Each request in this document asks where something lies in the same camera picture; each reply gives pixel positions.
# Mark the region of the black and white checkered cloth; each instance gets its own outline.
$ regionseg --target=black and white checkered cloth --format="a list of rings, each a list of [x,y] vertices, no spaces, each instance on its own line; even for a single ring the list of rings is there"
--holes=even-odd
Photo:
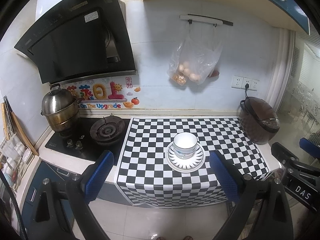
[[[177,207],[225,201],[209,166],[209,151],[219,150],[242,173],[262,179],[269,172],[259,150],[243,133],[239,118],[134,118],[120,154],[116,186],[132,204]],[[205,163],[191,173],[172,170],[165,148],[176,134],[191,132],[205,150]]]

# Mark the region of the power cord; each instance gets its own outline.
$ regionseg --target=power cord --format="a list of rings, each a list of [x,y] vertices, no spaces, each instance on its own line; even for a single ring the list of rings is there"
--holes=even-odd
[[[16,211],[17,219],[18,219],[18,223],[19,223],[19,227],[20,227],[20,237],[23,240],[28,240],[26,228],[24,227],[24,224],[23,224],[23,221],[22,221],[22,217],[21,217],[21,213],[20,213],[20,210],[19,210],[19,206],[18,206],[17,200],[14,197],[14,194],[13,194],[13,192],[12,192],[8,182],[7,182],[7,179],[5,178],[4,174],[2,173],[1,169],[0,169],[0,179],[2,180],[5,188],[7,189],[8,193],[9,193],[9,196],[10,196],[10,198],[12,200],[12,204],[13,204],[14,210]]]
[[[248,84],[248,83],[245,84],[244,88],[245,88],[245,98],[247,98],[247,97],[248,97],[248,96],[247,96],[247,90],[248,90],[248,88],[249,88],[249,84]]]

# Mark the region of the patterned plate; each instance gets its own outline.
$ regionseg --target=patterned plate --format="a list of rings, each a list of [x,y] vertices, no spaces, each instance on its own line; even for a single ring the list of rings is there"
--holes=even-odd
[[[175,171],[181,173],[190,173],[198,170],[204,164],[205,151],[202,146],[197,143],[195,153],[188,159],[181,159],[174,153],[173,142],[168,145],[164,152],[168,165]]]

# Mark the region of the blue cabinet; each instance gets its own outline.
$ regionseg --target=blue cabinet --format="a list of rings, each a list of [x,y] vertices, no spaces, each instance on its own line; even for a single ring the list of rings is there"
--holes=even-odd
[[[27,196],[22,208],[22,219],[23,222],[25,224],[26,229],[28,229],[29,224],[30,224],[30,219],[31,219],[31,214],[32,214],[32,210],[33,210],[33,205],[34,205],[34,199],[36,196],[36,193],[38,191],[38,189],[40,188],[42,181],[45,178],[49,178],[51,179],[52,182],[61,182],[64,181],[66,179],[68,179],[69,177],[71,177],[71,174],[68,174],[67,171],[58,169],[58,173],[57,173],[57,167],[48,164],[44,161],[42,161],[36,171],[36,174],[33,177],[33,180],[30,184],[29,190],[27,192]],[[74,216],[71,210],[71,206],[69,204],[68,200],[61,200],[63,209],[66,213],[66,216],[68,218],[69,224],[72,226],[73,222],[74,222]]]
[[[306,32],[309,33],[309,20],[294,0],[270,0],[286,11]]]

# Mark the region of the transparent plastic bag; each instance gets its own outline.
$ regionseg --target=transparent plastic bag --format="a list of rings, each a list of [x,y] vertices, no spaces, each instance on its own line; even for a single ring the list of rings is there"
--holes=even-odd
[[[186,25],[185,38],[173,51],[167,71],[179,85],[184,85],[187,79],[200,85],[213,71],[222,52],[222,42],[215,39],[215,27],[212,25],[211,28],[213,35],[208,33],[207,42],[195,41],[191,35],[191,24]]]

